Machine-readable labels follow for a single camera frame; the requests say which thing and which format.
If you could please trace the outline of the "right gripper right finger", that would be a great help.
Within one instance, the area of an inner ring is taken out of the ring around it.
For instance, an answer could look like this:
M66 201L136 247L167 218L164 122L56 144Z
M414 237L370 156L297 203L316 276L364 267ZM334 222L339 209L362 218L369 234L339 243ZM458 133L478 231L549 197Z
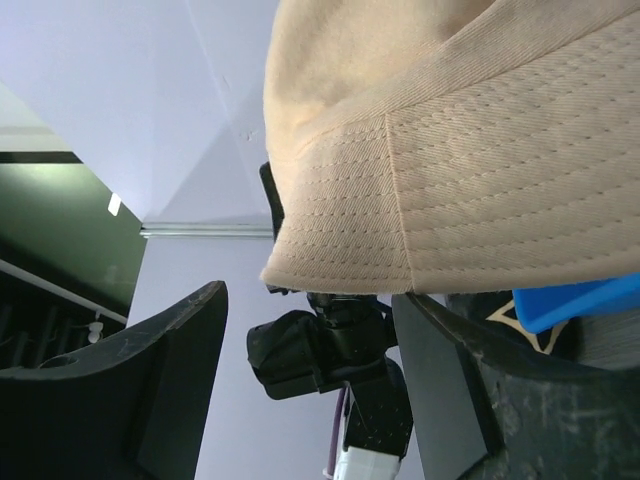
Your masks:
M428 479L635 479L639 372L544 355L426 296L392 307Z

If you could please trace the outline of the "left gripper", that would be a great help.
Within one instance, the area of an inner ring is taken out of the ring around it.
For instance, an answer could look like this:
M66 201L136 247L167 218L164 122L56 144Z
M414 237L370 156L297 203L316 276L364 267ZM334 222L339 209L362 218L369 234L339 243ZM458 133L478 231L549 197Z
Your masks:
M260 166L259 175L270 207L273 239L276 240L285 214L269 162Z

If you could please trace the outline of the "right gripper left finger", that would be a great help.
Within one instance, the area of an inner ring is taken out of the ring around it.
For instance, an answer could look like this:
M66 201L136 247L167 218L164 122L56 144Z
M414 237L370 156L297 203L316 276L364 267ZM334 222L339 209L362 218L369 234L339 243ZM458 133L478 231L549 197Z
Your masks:
M228 315L208 283L37 368L1 373L5 479L191 479Z

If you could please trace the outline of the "black floral blanket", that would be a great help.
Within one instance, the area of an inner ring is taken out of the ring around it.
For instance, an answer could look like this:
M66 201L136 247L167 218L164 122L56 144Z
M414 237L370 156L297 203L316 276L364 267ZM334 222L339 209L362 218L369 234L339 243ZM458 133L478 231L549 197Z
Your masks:
M538 309L534 296L522 290L453 293L444 296L452 313L486 327L490 332L531 351L566 361L577 361L584 345L579 318L550 316Z

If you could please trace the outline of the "blue plastic bin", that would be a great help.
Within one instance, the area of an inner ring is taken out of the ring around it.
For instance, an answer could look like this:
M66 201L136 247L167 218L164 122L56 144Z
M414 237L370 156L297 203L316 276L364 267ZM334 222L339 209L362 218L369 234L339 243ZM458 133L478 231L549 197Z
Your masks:
M518 320L525 330L540 333L567 320L617 314L639 308L639 274L618 278L514 289Z

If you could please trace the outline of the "beige bucket hat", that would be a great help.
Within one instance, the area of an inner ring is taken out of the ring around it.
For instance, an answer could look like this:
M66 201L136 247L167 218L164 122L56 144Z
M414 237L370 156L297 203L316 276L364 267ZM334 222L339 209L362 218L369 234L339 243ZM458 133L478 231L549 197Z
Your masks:
M465 293L639 269L635 1L283 1L264 282Z

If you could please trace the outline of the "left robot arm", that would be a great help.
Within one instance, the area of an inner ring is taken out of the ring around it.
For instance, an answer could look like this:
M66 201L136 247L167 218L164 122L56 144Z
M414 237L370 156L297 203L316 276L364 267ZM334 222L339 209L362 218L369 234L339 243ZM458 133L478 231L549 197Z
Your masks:
M273 400L338 392L328 479L394 479L413 416L391 308L374 296L307 293L293 310L247 334L248 362Z

